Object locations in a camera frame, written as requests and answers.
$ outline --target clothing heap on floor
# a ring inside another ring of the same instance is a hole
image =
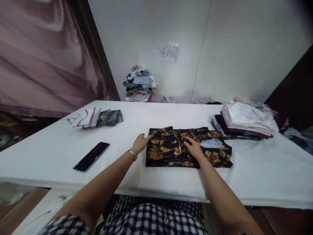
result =
[[[224,105],[221,114],[211,119],[223,139],[262,140],[279,131],[273,112],[268,106],[235,102]]]
[[[126,76],[123,85],[126,87],[126,97],[131,101],[148,100],[151,94],[157,92],[157,83],[154,76],[149,76],[149,71],[143,65],[135,65]]]
[[[191,167],[200,169],[198,161],[190,155],[183,144],[185,136],[199,142],[206,158],[214,167],[230,168],[233,164],[231,146],[227,145],[217,131],[207,127],[197,129],[149,129],[152,138],[147,145],[146,166],[154,167]]]

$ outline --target plaid shirt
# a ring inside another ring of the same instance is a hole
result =
[[[104,234],[207,234],[201,203],[121,196],[100,230]],[[38,235],[87,235],[90,230],[75,215],[51,221]]]

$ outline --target bracelet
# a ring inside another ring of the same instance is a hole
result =
[[[133,151],[127,150],[127,152],[130,152],[134,156],[134,161],[137,160],[137,155]]]

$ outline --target smartphone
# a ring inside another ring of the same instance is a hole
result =
[[[100,142],[96,145],[82,160],[77,163],[73,169],[77,171],[86,172],[92,166],[93,163],[105,152],[110,146],[108,143]]]

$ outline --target white tablecloth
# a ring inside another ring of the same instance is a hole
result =
[[[0,181],[80,189],[128,150],[149,128],[207,126],[221,105],[94,101],[83,107],[120,109],[124,122],[115,127],[74,129],[66,118],[0,153]],[[110,147],[86,172],[73,166],[98,142]],[[269,140],[228,140],[232,168],[218,168],[245,205],[313,209],[313,156],[280,134]],[[145,167],[144,149],[116,193],[207,201],[200,170]]]

